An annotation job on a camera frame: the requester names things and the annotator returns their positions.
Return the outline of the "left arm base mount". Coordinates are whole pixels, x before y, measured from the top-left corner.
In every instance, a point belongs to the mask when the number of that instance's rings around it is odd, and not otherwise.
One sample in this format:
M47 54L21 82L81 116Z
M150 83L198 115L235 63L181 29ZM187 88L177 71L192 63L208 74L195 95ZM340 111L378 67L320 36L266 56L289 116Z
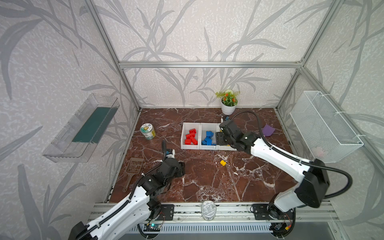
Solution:
M174 219L175 205L162 204L159 214L152 221L172 221Z

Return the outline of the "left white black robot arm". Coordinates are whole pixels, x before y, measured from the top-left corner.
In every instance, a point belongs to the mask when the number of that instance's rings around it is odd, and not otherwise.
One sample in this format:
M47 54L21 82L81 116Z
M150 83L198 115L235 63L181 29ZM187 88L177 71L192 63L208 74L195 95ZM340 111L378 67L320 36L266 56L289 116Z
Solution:
M158 196L170 188L172 180L185 174L185 163L175 159L175 150L164 150L162 162L142 175L131 193L100 217L77 223L70 240L118 240L133 227L154 220L161 212Z

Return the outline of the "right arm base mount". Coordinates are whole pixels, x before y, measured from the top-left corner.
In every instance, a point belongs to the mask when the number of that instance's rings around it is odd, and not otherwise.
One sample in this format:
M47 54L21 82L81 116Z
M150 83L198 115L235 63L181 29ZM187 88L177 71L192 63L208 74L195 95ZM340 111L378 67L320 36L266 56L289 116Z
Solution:
M270 204L252 204L250 212L254 215L255 220L292 222L296 219L296 211L294 209L283 213L276 207L270 206Z

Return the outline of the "narrow red lego brick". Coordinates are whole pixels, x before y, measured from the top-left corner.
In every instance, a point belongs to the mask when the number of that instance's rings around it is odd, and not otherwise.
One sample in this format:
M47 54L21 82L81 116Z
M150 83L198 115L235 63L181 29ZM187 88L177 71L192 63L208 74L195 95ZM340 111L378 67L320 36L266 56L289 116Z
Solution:
M186 135L186 139L191 139L191 138L195 138L195 134L194 133Z

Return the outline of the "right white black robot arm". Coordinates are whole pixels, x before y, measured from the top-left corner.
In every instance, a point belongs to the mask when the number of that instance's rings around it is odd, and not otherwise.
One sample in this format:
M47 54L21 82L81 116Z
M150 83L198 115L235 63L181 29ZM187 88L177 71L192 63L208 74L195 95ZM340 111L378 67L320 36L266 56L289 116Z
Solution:
M239 152L245 152L263 159L290 175L297 184L273 197L268 205L270 214L286 213L300 206L319 208L323 200L342 195L353 184L352 176L340 169L327 167L321 160L310 161L286 152L267 141L263 134L243 133L233 120L219 125L220 146L229 145ZM328 172L341 174L347 178L346 186L341 190L327 194L330 186Z

